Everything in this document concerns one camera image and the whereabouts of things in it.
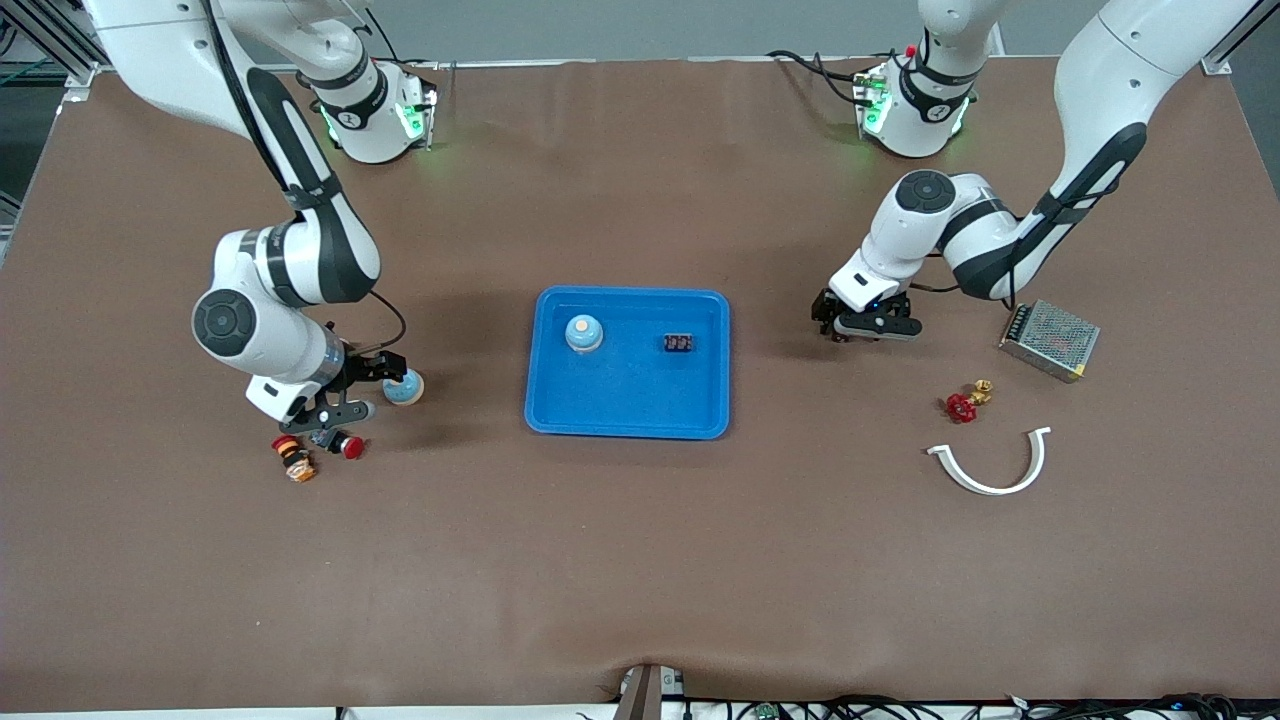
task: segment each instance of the brown tabletop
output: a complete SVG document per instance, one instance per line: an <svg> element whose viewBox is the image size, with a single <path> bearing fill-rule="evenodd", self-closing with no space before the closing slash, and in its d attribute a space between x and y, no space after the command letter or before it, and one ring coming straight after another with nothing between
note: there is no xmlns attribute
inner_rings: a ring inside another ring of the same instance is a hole
<svg viewBox="0 0 1280 720"><path fill-rule="evenodd" d="M753 698L1280 694L1280 205L1229 81L1174 88L1023 293L1102 327L1083 382L996 351L1004 311L959 293L915 299L915 343L809 322L904 172L1032 206L1061 158L1052 72L992 60L924 161L860 142L794 65L433 74L433 151L329 152L426 398L378 400L367 456L305 486L188 325L215 241L287 218L279 193L247 142L100 77L0 274L0 708L595 701L641 661ZM531 432L554 283L723 292L728 433ZM312 315L394 331L372 302ZM979 377L996 400L950 424L938 398ZM1007 483L1042 425L1012 497L923 452Z"/></svg>

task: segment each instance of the white plastic handle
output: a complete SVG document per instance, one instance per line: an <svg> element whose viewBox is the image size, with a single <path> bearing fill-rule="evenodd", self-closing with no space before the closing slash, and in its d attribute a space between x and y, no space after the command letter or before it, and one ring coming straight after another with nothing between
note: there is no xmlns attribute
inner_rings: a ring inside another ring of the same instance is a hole
<svg viewBox="0 0 1280 720"><path fill-rule="evenodd" d="M929 455L937 455L938 460L942 462L942 469L951 475L951 479L960 483L960 487L973 491L978 495L1014 495L1015 492L1021 492L1030 487L1039 477L1039 471L1044 469L1044 436L1048 434L1048 428L1041 428L1038 430L1032 430L1027 433L1027 437L1032 441L1032 465L1027 469L1027 474L1018 484L1007 488L993 488L979 483L978 480L970 478L968 473L960 469L956 464L955 455L951 454L950 445L936 445L928 450Z"/></svg>

